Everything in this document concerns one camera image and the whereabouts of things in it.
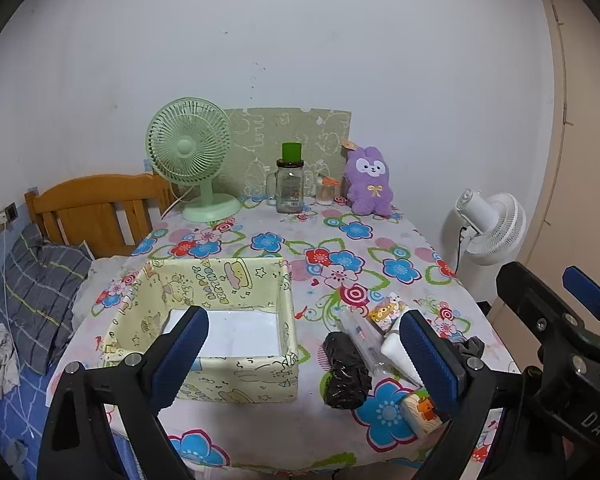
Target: open box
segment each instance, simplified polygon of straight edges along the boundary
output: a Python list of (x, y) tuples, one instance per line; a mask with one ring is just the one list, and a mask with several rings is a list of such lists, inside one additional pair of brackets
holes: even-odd
[[(150, 260), (122, 299), (122, 307), (104, 338), (100, 366), (113, 366), (132, 352), (145, 352), (167, 324), (174, 324), (177, 311), (184, 312), (193, 304), (210, 314), (207, 341), (214, 335), (236, 337), (236, 332), (224, 333), (222, 326), (214, 325), (221, 322), (220, 318), (229, 318), (231, 311), (275, 315), (277, 334), (273, 336), (277, 335), (278, 342), (272, 342), (269, 348), (279, 351), (264, 356), (199, 357), (180, 388), (179, 398), (225, 402), (296, 399), (298, 342), (291, 278), (282, 258)], [(225, 312), (213, 316), (212, 311)], [(239, 348), (245, 348), (250, 337), (255, 347), (262, 348), (262, 341), (255, 340), (253, 331), (238, 331)]]

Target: black plastic bag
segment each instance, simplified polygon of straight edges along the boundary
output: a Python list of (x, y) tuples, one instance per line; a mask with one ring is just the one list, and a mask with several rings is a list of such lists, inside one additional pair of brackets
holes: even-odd
[(330, 332), (322, 346), (331, 365), (324, 402), (341, 410), (359, 408), (371, 389), (371, 377), (358, 349), (344, 332)]

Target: fan base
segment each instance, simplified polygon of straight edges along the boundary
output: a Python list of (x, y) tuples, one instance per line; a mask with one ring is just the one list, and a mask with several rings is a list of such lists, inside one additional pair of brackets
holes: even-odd
[(215, 222), (222, 220), (240, 211), (240, 202), (235, 196), (224, 193), (213, 193), (213, 200), (209, 205), (202, 204), (202, 197), (187, 203), (182, 210), (182, 216), (189, 222)]

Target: desk fan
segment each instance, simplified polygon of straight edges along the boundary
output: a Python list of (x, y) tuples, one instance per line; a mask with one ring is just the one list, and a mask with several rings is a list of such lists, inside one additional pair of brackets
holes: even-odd
[(465, 251), (478, 265), (502, 261), (522, 241), (525, 210), (509, 193), (498, 193), (485, 200), (480, 192), (465, 189), (456, 201), (456, 211), (469, 224), (461, 241), (469, 238)]
[(240, 209), (235, 197), (211, 187), (230, 146), (229, 118), (204, 99), (176, 99), (151, 119), (146, 152), (155, 171), (178, 186), (200, 186), (200, 196), (186, 202), (182, 213), (190, 222), (213, 222)]

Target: black cable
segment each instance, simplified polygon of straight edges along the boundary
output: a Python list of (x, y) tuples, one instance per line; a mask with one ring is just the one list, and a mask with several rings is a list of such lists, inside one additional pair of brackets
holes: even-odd
[(460, 245), (462, 244), (462, 233), (466, 231), (466, 226), (462, 226), (460, 228), (460, 232), (458, 233), (458, 259), (456, 260), (456, 270), (454, 270), (454, 274), (458, 272), (458, 267), (460, 266)]

